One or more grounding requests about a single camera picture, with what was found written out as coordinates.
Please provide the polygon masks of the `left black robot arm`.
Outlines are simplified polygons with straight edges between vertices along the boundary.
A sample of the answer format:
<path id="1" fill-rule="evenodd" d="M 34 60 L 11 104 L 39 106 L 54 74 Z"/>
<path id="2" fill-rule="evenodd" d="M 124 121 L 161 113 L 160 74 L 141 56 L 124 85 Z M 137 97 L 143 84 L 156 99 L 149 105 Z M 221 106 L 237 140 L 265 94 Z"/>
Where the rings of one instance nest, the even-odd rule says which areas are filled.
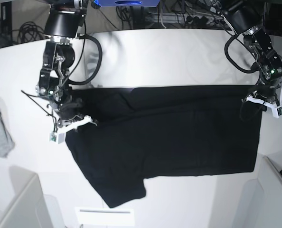
<path id="1" fill-rule="evenodd" d="M 246 74 L 259 71 L 258 81 L 248 97 L 279 106 L 281 101 L 276 90 L 282 88 L 282 57 L 273 48 L 272 40 L 261 24 L 264 3 L 257 0 L 212 0 L 211 3 L 234 32 L 225 44 L 226 58 Z M 241 68 L 228 52 L 230 44 L 240 35 L 244 38 L 245 48 L 255 58 L 249 70 Z"/>

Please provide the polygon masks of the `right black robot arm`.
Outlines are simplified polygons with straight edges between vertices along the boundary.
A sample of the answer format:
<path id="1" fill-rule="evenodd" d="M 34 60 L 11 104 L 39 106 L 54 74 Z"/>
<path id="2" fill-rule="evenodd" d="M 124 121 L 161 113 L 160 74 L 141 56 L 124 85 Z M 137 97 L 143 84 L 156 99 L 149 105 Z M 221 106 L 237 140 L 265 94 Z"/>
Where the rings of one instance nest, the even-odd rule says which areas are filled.
<path id="1" fill-rule="evenodd" d="M 36 87 L 37 97 L 47 100 L 52 112 L 59 119 L 54 120 L 56 128 L 61 128 L 76 121 L 83 120 L 80 113 L 83 101 L 73 98 L 72 86 L 84 86 L 90 83 L 98 74 L 101 67 L 103 50 L 100 42 L 88 35 L 80 34 L 80 27 L 86 27 L 86 14 L 91 0 L 47 0 L 50 6 L 49 16 L 45 25 L 44 34 L 49 40 L 46 42 L 43 53 L 43 64 L 39 73 Z M 84 81 L 73 81 L 73 74 L 80 61 L 75 57 L 71 40 L 90 40 L 98 49 L 98 61 L 92 75 Z"/>

